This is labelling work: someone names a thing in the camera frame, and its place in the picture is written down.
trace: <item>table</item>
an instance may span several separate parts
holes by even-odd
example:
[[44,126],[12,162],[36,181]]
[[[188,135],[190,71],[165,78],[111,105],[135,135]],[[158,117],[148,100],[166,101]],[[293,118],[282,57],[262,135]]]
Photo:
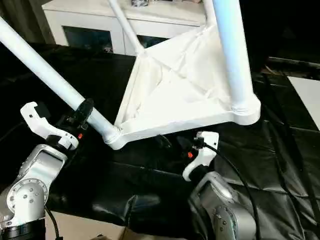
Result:
[[[93,97],[107,119],[115,120],[134,57],[63,46],[33,47],[81,94]],[[19,109],[26,102],[43,101],[51,112],[51,123],[69,110],[4,47],[0,47],[0,55],[0,101],[5,113],[0,118],[0,136],[22,121]],[[175,146],[177,136],[190,138],[203,130],[218,132],[220,150],[251,187],[262,239],[316,239],[320,220],[319,129],[288,78],[252,74],[252,79],[262,102],[261,119],[256,124],[228,122],[168,134],[167,138]],[[39,143],[43,140],[25,125],[0,141],[0,191],[12,183],[21,163]],[[138,233],[193,239],[187,199],[194,186],[181,176],[185,166],[177,148],[166,150],[155,138],[130,142],[113,151],[90,128],[54,181],[48,206],[65,214],[128,226]],[[246,192],[229,166],[217,157],[214,168],[251,211]]]

